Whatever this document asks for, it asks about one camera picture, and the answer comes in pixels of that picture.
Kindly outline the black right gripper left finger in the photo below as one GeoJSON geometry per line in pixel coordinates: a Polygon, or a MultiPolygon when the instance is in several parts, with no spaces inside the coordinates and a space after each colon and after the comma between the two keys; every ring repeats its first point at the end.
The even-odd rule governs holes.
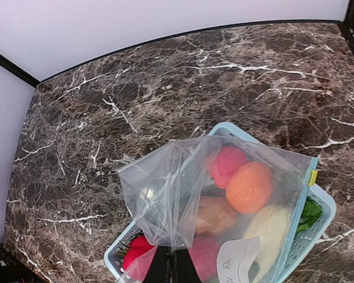
{"type": "Polygon", "coordinates": [[[143,283],[169,283],[171,276],[171,249],[167,246],[158,246],[143,283]]]}

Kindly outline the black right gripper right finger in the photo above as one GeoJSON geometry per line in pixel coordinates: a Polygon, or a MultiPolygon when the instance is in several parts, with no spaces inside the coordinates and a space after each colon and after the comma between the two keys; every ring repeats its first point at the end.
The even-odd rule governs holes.
{"type": "Polygon", "coordinates": [[[173,283],[201,283],[187,249],[173,253],[173,283]]]}

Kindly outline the clear zip top bag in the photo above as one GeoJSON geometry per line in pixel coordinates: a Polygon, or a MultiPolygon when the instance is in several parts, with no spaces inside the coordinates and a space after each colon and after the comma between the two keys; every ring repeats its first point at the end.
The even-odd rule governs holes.
{"type": "Polygon", "coordinates": [[[195,234],[200,198],[227,199],[225,189],[215,184],[208,171],[208,156],[227,146],[241,149],[249,162],[261,162],[271,169],[273,191],[265,206],[281,206],[291,213],[280,255],[261,282],[276,282],[283,270],[317,159],[233,136],[213,135],[172,141],[119,171],[125,203],[137,227],[151,245],[171,249],[171,282],[173,253],[189,251],[198,237],[212,238],[220,245],[217,275],[202,282],[254,282],[259,271],[255,258],[260,239],[242,237],[257,212],[237,212],[237,223],[216,236],[195,234]]]}

